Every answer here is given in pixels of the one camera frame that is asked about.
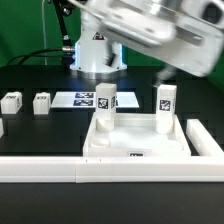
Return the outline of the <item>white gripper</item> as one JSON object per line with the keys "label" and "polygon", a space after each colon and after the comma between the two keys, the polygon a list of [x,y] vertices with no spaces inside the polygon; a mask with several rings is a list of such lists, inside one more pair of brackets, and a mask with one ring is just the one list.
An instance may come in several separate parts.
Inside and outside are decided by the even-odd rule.
{"label": "white gripper", "polygon": [[158,88],[177,69],[204,77],[224,48],[224,0],[71,0],[81,11],[81,36],[71,68],[84,73],[124,70],[127,47],[166,64]]}

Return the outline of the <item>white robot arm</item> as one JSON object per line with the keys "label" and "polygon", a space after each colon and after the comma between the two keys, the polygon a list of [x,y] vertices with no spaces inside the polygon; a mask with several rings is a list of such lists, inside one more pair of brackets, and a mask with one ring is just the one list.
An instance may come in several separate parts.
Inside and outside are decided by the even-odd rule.
{"label": "white robot arm", "polygon": [[224,0],[68,0],[81,11],[81,36],[72,69],[123,70],[128,47],[165,63],[161,84],[182,70],[207,76],[224,49]]}

